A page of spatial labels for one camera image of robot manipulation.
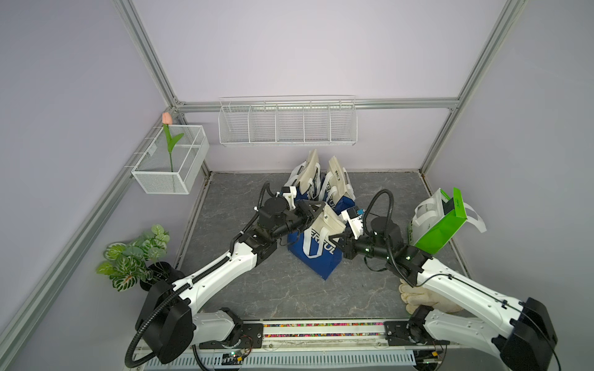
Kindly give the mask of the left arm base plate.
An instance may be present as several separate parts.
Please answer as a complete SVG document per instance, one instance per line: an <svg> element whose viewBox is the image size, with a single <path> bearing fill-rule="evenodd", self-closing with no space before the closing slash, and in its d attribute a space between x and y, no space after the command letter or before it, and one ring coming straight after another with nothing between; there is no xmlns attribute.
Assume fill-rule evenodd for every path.
<svg viewBox="0 0 594 371"><path fill-rule="evenodd" d="M264 325L260 322L236 326L223 341L210 340L199 344L199 349L261 349Z"/></svg>

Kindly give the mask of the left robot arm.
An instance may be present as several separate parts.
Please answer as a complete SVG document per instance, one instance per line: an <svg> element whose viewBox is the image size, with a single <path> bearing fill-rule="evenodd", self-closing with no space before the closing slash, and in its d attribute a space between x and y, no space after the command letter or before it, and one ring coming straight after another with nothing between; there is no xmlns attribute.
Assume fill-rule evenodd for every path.
<svg viewBox="0 0 594 371"><path fill-rule="evenodd" d="M234 279L269 258L283 237L312 227L327 207L323 201L289 203L282 196L259 197L255 214L232 238L228 252L191 275L152 286L126 350L125 366L134 369L154 358L169 363L202 343L241 345L244 323L232 310L206 313L202 307Z"/></svg>

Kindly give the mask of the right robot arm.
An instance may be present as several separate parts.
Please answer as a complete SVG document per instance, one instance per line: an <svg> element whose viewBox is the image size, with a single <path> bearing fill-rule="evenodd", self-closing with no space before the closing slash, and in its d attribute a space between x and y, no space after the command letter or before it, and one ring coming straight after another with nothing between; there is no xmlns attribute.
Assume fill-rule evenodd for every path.
<svg viewBox="0 0 594 371"><path fill-rule="evenodd" d="M420 304L407 324L389 339L414 344L457 343L500 358L510 370L546 370L558 361L558 343L546 306L534 298L524 301L499 294L459 275L430 253L402 241L392 219L394 196L389 190L388 212L369 220L369 210L351 207L341 213L346 230L335 238L346 259L357 255L381 258L385 270L413 289L426 289L471 313L451 315L433 305Z"/></svg>

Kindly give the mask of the green and white takeout bag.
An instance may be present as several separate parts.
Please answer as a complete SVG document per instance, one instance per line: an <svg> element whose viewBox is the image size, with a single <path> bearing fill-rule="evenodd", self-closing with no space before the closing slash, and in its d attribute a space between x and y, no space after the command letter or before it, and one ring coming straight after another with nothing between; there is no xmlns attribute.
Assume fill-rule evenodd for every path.
<svg viewBox="0 0 594 371"><path fill-rule="evenodd" d="M429 254L440 251L464 224L472 224L480 233L487 227L476 210L466 203L460 189L454 187L449 196L438 189L420 202L408 224L408 243Z"/></svg>

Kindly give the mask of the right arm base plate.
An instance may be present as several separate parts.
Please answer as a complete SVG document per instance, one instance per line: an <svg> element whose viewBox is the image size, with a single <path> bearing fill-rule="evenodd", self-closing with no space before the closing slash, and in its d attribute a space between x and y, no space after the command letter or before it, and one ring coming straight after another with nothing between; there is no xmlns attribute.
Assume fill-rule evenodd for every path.
<svg viewBox="0 0 594 371"><path fill-rule="evenodd" d="M389 346L446 346L450 342L433 338L421 325L406 320L385 321L385 338Z"/></svg>

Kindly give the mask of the blue beige takeout bag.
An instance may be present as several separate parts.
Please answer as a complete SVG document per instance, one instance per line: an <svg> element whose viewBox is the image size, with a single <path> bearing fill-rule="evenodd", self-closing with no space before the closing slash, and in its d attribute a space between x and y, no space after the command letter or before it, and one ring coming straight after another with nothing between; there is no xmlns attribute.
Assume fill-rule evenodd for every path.
<svg viewBox="0 0 594 371"><path fill-rule="evenodd" d="M343 233L345 228L342 218L325 205L311 227L288 236L288 250L323 280L327 280L343 257L341 250L329 238Z"/></svg>

